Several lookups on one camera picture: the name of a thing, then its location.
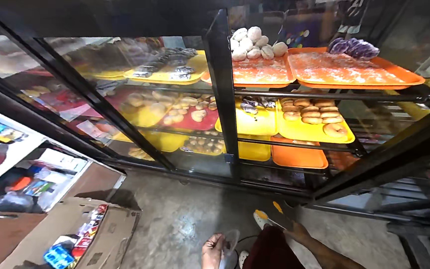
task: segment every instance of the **person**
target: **person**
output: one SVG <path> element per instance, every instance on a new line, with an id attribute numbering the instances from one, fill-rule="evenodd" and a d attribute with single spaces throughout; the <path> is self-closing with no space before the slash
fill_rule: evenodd
<path id="1" fill-rule="evenodd" d="M 359 263 L 323 245 L 311 237 L 307 229 L 293 221 L 291 231 L 272 226 L 254 213 L 262 231 L 251 248 L 239 257 L 241 269 L 304 269 L 286 242 L 285 235 L 305 246 L 315 256 L 322 269 L 365 269 Z M 223 234 L 212 235 L 202 247 L 202 269 L 218 269 L 222 259 Z"/>

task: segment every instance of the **concrete floor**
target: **concrete floor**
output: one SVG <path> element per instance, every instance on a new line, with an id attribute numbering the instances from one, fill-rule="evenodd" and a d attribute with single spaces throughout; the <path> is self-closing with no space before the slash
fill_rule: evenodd
<path id="1" fill-rule="evenodd" d="M 195 183 L 184 186 L 169 177 L 146 170 L 128 171 L 117 191 L 116 202 L 126 200 L 143 210 L 121 269 L 199 269 L 201 247 L 213 233 L 238 229 L 243 238 L 260 232 L 252 215 L 255 209 L 288 226 L 272 199 Z M 283 201 L 277 202 L 314 238 L 367 269 L 410 268 L 397 236 L 386 232 L 383 221 L 291 209 Z M 255 239 L 240 242 L 236 249 L 249 250 Z M 306 248 L 292 240 L 289 245 L 307 269 L 321 268 Z M 236 256 L 232 258 L 226 268 L 235 266 Z"/>

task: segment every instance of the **hand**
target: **hand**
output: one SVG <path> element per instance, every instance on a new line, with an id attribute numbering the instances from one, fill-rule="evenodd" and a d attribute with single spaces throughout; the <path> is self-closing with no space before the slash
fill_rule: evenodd
<path id="1" fill-rule="evenodd" d="M 202 269 L 218 269 L 222 260 L 225 235 L 214 234 L 202 247 Z"/>
<path id="2" fill-rule="evenodd" d="M 301 224 L 291 221 L 293 223 L 293 231 L 284 230 L 283 233 L 289 235 L 296 242 L 303 244 L 312 237 L 308 233 L 308 230 Z"/>

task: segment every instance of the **person's arm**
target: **person's arm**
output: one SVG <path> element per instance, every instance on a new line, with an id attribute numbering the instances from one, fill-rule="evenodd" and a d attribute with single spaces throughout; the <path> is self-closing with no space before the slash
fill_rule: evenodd
<path id="1" fill-rule="evenodd" d="M 222 247 L 225 236 L 214 234 L 202 247 L 202 269 L 218 269 L 222 260 Z"/>
<path id="2" fill-rule="evenodd" d="M 293 222 L 293 231 L 285 230 L 284 233 L 311 251 L 323 269 L 365 269 L 359 263 L 311 237 L 307 229 L 299 223 Z"/>

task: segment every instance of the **glass display case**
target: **glass display case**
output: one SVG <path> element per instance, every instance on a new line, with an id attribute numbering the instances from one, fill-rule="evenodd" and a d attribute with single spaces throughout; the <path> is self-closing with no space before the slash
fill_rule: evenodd
<path id="1" fill-rule="evenodd" d="M 430 156 L 422 1 L 33 4 L 0 5 L 0 92 L 101 162 L 321 209 Z"/>

